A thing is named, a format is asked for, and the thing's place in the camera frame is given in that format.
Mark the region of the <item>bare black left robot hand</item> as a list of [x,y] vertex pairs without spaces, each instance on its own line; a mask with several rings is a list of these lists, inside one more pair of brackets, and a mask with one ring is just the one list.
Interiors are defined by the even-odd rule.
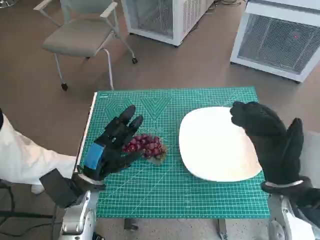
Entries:
[[114,117],[104,128],[104,132],[90,145],[84,158],[82,173],[94,181],[102,181],[112,173],[129,167],[142,155],[143,151],[134,150],[123,153],[123,147],[133,139],[143,123],[143,116],[132,119],[136,107],[132,104],[119,116]]

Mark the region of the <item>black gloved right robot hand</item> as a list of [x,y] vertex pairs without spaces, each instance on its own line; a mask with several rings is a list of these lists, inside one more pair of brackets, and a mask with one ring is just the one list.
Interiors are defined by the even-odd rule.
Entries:
[[255,101],[235,101],[230,113],[232,123],[251,140],[267,182],[286,185],[301,179],[304,133],[300,118],[286,127],[275,111]]

